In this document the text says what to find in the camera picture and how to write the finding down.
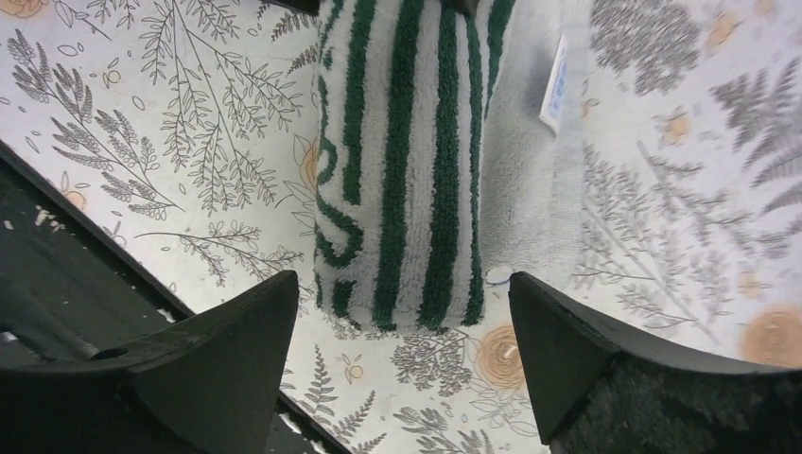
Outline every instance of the white patterned surface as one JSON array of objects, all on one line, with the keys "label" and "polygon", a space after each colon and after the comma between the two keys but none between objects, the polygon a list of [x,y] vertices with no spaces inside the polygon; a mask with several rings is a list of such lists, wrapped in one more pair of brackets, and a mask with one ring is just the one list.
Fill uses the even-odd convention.
[{"label": "white patterned surface", "polygon": [[[439,338],[315,310],[315,24],[225,3],[0,0],[0,137],[197,311],[297,270],[283,389],[354,452],[537,452],[503,283],[483,325]],[[799,12],[596,1],[570,295],[802,367]]]}]

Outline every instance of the leaf sketch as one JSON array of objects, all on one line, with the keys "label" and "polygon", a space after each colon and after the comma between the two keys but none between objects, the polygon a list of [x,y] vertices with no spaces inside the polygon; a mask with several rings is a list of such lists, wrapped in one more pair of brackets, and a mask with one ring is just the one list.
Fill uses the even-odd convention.
[{"label": "leaf sketch", "polygon": [[599,67],[620,75],[634,66],[639,96],[673,90],[699,61],[702,28],[671,1],[596,0],[590,25]]},{"label": "leaf sketch", "polygon": [[[285,368],[284,372],[281,374],[281,377],[284,377],[284,376],[287,376],[287,375],[293,375],[293,374],[294,373],[292,372],[292,370]],[[293,385],[292,383],[288,383],[286,381],[282,381],[281,384],[279,385],[278,389],[280,391],[293,391],[293,390],[295,390],[295,385]]]},{"label": "leaf sketch", "polygon": [[[315,372],[310,383],[309,388],[304,393],[305,400],[299,400],[298,404],[304,409],[306,414],[313,418],[316,422],[324,426],[330,431],[338,440],[350,445],[353,438],[357,435],[358,430],[362,427],[365,418],[368,417],[371,408],[375,401],[375,391],[368,394],[365,402],[359,406],[358,410],[351,414],[346,415],[339,421],[332,421],[330,418],[335,417],[334,410],[327,404],[339,399],[338,396],[333,395],[334,387],[330,386],[331,376],[329,376],[328,369],[326,368],[325,359],[321,352],[321,347],[315,344]],[[355,446],[353,452],[359,454],[369,454],[381,443],[387,436],[387,433],[382,433],[378,437],[361,442]]]},{"label": "leaf sketch", "polygon": [[[651,156],[644,154],[644,158],[649,161]],[[585,145],[584,161],[587,219],[583,225],[583,259],[572,275],[575,288],[620,284],[619,304],[637,315],[644,329],[671,337],[679,326],[690,323],[717,342],[677,295],[686,266],[679,235],[671,227],[680,215],[698,218],[703,214],[684,199],[688,194],[680,192],[679,185],[669,185],[671,179],[692,178],[702,165],[652,159],[649,165],[658,183],[647,187],[632,169],[614,168],[590,145]],[[667,226],[655,231],[651,222],[654,216],[667,217]],[[666,303],[680,313],[669,311]]]},{"label": "leaf sketch", "polygon": [[449,439],[448,422],[435,409],[415,410],[412,407],[403,407],[398,413],[392,415],[404,423],[403,430],[418,435],[420,454],[495,454],[493,443],[487,432],[479,433],[471,430],[464,432],[457,430],[460,440]]},{"label": "leaf sketch", "polygon": [[320,55],[321,50],[318,47],[317,43],[312,44],[308,47],[304,52],[292,60],[292,64],[289,66],[287,70],[287,74],[290,75],[294,71],[297,71],[305,66],[308,66],[312,63],[318,62],[318,56]]},{"label": "leaf sketch", "polygon": [[261,252],[257,244],[261,233],[257,227],[232,220],[228,227],[223,221],[210,222],[207,236],[148,232],[134,238],[145,236],[178,238],[179,243],[183,246],[183,251],[197,255],[203,260],[209,267],[209,275],[217,278],[217,286],[225,287],[226,277],[230,271],[226,268],[227,260],[234,260],[234,265],[238,265],[260,282],[267,280],[276,272],[286,270],[296,262],[304,260],[303,253],[289,251],[284,246],[279,246],[272,253]]},{"label": "leaf sketch", "polygon": [[[38,102],[49,104],[55,100],[69,114],[70,121],[51,117],[59,131],[53,138],[71,150],[53,147],[58,154],[102,170],[110,183],[102,186],[103,189],[129,202],[128,208],[134,213],[162,220],[166,219],[168,209],[183,211],[150,180],[148,173],[160,167],[150,140],[139,136],[122,112],[114,110],[111,115],[95,109],[92,90],[77,69],[67,70],[60,63],[52,66],[42,45],[36,43],[34,50],[19,29],[16,38],[9,38],[8,50],[18,63],[13,73],[17,87]],[[93,131],[93,120],[107,134],[107,141],[101,141],[100,135]],[[116,177],[114,182],[119,184],[114,184],[107,175],[116,169],[127,172],[129,178],[125,181]]]},{"label": "leaf sketch", "polygon": [[402,336],[395,347],[392,364],[398,368],[399,383],[413,383],[418,391],[439,384],[438,395],[448,397],[461,391],[473,373],[464,367],[465,341],[468,335],[449,329],[442,335],[414,334]]},{"label": "leaf sketch", "polygon": [[[142,71],[153,84],[166,80],[173,93],[162,124],[164,156],[173,171],[186,169],[209,216],[255,201],[273,203],[274,170],[263,168],[264,159],[253,157],[241,141],[265,138],[270,122],[289,131],[291,115],[300,117],[304,107],[301,94],[288,91],[295,82],[282,81],[283,73],[272,72],[267,63],[254,64],[213,44],[238,39],[239,27],[227,6],[211,0],[154,5],[157,14],[142,20],[150,28],[139,37],[145,43]],[[197,24],[189,25],[188,19]],[[192,61],[179,55],[179,41],[190,49]],[[221,91],[211,72],[225,80]]]},{"label": "leaf sketch", "polygon": [[120,18],[117,20],[117,28],[124,26],[126,29],[131,29],[135,18],[133,12],[139,8],[139,0],[92,0],[86,5],[87,9],[96,9],[95,18],[101,24],[106,23],[106,19],[112,18],[112,10],[120,12]]},{"label": "leaf sketch", "polygon": [[724,305],[732,301],[730,281],[726,277],[726,256],[715,250],[698,253],[690,260],[690,278],[700,284],[699,300],[707,311],[706,324],[715,322],[717,317],[730,315]]},{"label": "leaf sketch", "polygon": [[71,6],[67,5],[63,0],[53,0],[53,7],[56,10],[56,14],[59,15],[59,19],[61,19],[61,22],[64,23],[67,28],[72,28],[76,21],[82,22],[86,26],[89,26],[89,29],[92,31],[93,35],[98,33],[103,38],[106,38],[109,41],[112,40],[109,35],[103,33],[103,30],[89,21],[88,12],[76,11]]},{"label": "leaf sketch", "polygon": [[303,28],[315,28],[318,26],[318,18],[303,14],[302,12],[285,12],[276,25],[270,39],[275,42],[278,38],[288,35]]},{"label": "leaf sketch", "polygon": [[796,178],[796,183],[766,202],[762,215],[802,204],[802,96],[793,91],[799,63],[795,58],[786,64],[771,93],[766,93],[767,69],[758,72],[751,89],[748,76],[741,75],[710,90],[722,108],[730,111],[727,127],[738,130],[735,151],[762,137],[744,160],[743,171],[775,155],[754,177],[752,188]]}]

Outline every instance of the black cone-shaped piece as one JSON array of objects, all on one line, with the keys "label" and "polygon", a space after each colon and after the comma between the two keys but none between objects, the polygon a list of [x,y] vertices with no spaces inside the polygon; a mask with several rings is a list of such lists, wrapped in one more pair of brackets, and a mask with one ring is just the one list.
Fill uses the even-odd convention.
[{"label": "black cone-shaped piece", "polygon": [[552,453],[802,452],[802,370],[664,340],[523,272],[510,281],[510,309]]},{"label": "black cone-shaped piece", "polygon": [[0,369],[14,453],[261,454],[298,308],[283,271],[90,360]]}]

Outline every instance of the green and white striped towel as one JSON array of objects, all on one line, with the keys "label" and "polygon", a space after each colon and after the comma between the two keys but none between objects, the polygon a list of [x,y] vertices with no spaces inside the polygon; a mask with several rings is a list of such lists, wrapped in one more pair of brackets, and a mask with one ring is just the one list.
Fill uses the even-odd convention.
[{"label": "green and white striped towel", "polygon": [[481,135],[514,4],[323,2],[318,307],[363,330],[481,320]]}]

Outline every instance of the folded towel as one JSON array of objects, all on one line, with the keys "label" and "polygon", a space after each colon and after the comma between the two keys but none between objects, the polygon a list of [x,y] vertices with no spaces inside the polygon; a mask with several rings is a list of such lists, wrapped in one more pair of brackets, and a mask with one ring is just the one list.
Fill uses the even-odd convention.
[{"label": "folded towel", "polygon": [[[486,270],[527,271],[563,289],[582,255],[583,82],[591,0],[519,0],[509,58],[487,115],[480,250]],[[557,135],[538,120],[557,52],[567,44]]]},{"label": "folded towel", "polygon": [[484,307],[479,149],[515,0],[328,0],[320,14],[318,306],[363,330]]}]

